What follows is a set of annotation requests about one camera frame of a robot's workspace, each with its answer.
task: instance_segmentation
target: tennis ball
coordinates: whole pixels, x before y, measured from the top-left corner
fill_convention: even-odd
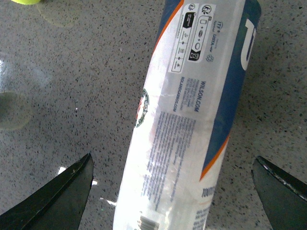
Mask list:
[[[24,127],[32,117],[32,107],[25,96],[12,91],[0,92],[0,130]]]
[[[14,2],[23,4],[23,5],[33,5],[38,3],[40,0],[12,0]]]

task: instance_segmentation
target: tennis ball can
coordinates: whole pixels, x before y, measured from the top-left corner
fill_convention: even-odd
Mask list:
[[[256,0],[166,0],[113,230],[204,230],[260,18]]]

